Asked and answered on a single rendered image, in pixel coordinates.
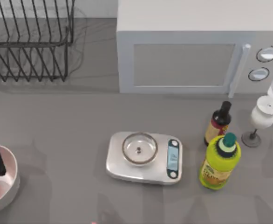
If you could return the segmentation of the silver kitchen scale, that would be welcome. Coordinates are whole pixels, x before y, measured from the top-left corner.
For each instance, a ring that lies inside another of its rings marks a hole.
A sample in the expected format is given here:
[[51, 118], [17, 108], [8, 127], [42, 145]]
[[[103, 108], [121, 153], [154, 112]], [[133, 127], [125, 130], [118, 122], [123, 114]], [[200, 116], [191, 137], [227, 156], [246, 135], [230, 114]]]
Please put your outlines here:
[[183, 144], [173, 136], [117, 132], [109, 141], [107, 172], [116, 179], [173, 185], [183, 172]]

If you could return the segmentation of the microwave door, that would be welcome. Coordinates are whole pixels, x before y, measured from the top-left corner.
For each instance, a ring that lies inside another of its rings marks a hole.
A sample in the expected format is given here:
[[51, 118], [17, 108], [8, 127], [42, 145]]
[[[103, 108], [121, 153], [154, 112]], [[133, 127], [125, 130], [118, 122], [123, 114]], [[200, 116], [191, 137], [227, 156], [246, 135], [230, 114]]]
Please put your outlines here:
[[253, 39], [245, 31], [119, 31], [120, 92], [228, 94]]

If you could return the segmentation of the dark glass bottle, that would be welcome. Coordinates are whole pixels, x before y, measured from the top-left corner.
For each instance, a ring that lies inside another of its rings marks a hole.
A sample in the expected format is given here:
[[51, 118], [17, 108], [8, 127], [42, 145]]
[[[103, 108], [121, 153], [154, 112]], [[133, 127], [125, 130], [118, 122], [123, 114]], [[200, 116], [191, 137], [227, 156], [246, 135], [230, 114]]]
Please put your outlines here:
[[225, 135], [232, 119], [230, 115], [231, 106], [230, 101], [224, 101], [221, 108], [213, 113], [204, 137], [204, 142], [207, 146], [215, 137]]

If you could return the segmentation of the yellow-green bottle with green cap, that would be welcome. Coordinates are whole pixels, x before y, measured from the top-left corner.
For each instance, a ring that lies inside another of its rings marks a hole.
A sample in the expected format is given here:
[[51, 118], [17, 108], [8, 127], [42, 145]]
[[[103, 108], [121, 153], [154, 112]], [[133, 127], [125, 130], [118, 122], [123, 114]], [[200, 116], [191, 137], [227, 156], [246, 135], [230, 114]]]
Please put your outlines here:
[[235, 134], [215, 137], [209, 142], [199, 170], [201, 184], [212, 190], [223, 188], [240, 158], [241, 148]]

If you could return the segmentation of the pale microwave oven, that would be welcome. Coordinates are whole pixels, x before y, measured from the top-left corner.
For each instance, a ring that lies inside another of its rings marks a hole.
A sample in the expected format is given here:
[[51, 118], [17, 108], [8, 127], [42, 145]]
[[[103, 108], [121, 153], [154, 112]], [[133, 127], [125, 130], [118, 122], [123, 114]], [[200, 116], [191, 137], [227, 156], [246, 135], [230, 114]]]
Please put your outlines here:
[[[273, 81], [273, 60], [256, 59], [260, 49], [273, 46], [273, 0], [118, 0], [119, 31], [250, 32], [252, 49], [235, 94], [266, 93]], [[251, 81], [250, 71], [262, 67], [269, 76]]]

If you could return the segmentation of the white wine glass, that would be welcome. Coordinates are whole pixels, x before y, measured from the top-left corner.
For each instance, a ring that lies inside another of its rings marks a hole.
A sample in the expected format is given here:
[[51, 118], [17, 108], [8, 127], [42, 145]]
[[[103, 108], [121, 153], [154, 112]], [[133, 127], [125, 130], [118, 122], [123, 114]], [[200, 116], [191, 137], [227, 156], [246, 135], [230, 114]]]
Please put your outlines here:
[[253, 131], [242, 134], [241, 140], [247, 147], [258, 147], [261, 144], [261, 137], [258, 130], [264, 130], [273, 124], [273, 97], [261, 96], [251, 112], [251, 124]]

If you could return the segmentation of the small microwave knob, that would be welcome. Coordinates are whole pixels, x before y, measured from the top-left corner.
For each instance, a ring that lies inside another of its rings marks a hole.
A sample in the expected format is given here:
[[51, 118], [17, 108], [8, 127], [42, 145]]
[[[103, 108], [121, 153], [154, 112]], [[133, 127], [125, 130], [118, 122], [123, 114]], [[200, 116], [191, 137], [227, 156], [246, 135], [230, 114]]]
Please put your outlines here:
[[270, 74], [270, 71], [267, 68], [259, 68], [250, 71], [248, 78], [253, 82], [260, 82], [265, 80]]

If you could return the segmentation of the white bowl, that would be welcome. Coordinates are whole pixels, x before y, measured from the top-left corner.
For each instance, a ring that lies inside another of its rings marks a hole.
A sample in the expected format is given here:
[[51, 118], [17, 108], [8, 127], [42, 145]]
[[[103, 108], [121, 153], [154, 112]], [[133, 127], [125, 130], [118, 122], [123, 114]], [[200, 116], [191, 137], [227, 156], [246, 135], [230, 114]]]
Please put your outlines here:
[[16, 197], [20, 187], [20, 174], [15, 155], [7, 147], [0, 145], [0, 154], [6, 167], [6, 174], [0, 176], [0, 211]]

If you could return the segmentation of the large microwave knob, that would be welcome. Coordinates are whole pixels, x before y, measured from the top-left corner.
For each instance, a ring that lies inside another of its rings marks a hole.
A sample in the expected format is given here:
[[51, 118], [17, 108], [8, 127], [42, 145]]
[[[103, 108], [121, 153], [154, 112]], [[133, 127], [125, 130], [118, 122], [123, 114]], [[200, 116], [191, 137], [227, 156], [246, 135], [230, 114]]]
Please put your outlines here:
[[262, 48], [256, 54], [256, 59], [262, 63], [267, 63], [273, 60], [273, 46]]

